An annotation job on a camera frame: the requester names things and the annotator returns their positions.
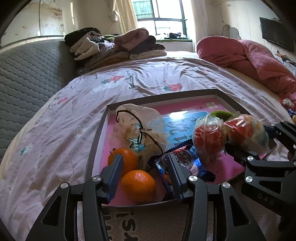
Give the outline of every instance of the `beige curtain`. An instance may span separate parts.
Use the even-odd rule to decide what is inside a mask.
[[[131,0],[110,0],[110,7],[109,17],[114,21],[119,19],[122,34],[138,27]]]
[[[191,7],[195,25],[195,39],[194,45],[204,37],[208,36],[207,33],[207,10],[205,0],[191,0]]]

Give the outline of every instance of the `oreo package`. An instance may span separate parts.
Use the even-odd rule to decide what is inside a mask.
[[[171,178],[168,173],[168,167],[167,167],[167,161],[166,161],[166,157],[170,153],[173,153],[177,157],[179,165],[186,167],[190,175],[197,176],[205,182],[215,181],[216,176],[212,172],[207,171],[203,167],[203,165],[200,162],[200,159],[194,153],[194,151],[191,150],[191,148],[192,148],[192,145],[186,145],[186,146],[180,147],[169,153],[163,154],[162,156],[160,156],[158,159],[154,161],[155,167],[158,170],[158,174],[166,190],[168,191],[163,201],[173,199],[175,196]]]

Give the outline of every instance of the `pink clothing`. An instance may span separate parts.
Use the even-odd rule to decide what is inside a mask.
[[[145,28],[137,28],[127,32],[124,35],[116,36],[114,39],[115,48],[120,46],[128,51],[135,48],[138,44],[142,43],[149,36],[149,32]]]
[[[296,104],[296,78],[270,50],[250,40],[210,36],[200,40],[197,53],[201,59],[220,67],[230,67],[257,80],[281,98]]]

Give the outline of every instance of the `gray quilted headboard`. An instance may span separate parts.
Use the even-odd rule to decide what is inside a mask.
[[[74,78],[75,61],[62,39],[0,53],[0,162],[21,128]]]

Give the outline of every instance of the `green fuzzy object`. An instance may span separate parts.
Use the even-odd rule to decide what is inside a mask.
[[[227,121],[230,117],[233,116],[233,113],[225,111],[225,110],[214,110],[210,113],[210,116],[218,117],[223,121]]]

